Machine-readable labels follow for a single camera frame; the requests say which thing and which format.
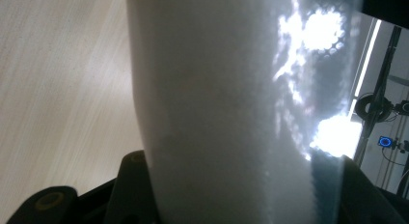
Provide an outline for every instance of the white cylindrical object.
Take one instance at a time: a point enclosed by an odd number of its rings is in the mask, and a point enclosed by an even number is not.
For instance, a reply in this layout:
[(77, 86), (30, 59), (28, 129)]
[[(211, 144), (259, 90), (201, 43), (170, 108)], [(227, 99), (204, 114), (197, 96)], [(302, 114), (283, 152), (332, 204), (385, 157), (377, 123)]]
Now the white cylindrical object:
[(341, 169), (320, 178), (312, 150), (349, 109), (354, 1), (127, 0), (163, 223), (334, 220)]

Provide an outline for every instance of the shiny plastic surface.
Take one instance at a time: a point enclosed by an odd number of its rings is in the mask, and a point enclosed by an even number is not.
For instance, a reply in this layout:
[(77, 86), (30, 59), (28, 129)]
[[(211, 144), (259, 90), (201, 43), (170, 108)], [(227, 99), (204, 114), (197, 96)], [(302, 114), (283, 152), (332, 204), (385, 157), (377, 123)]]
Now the shiny plastic surface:
[(331, 223), (356, 0), (127, 0), (164, 223)]

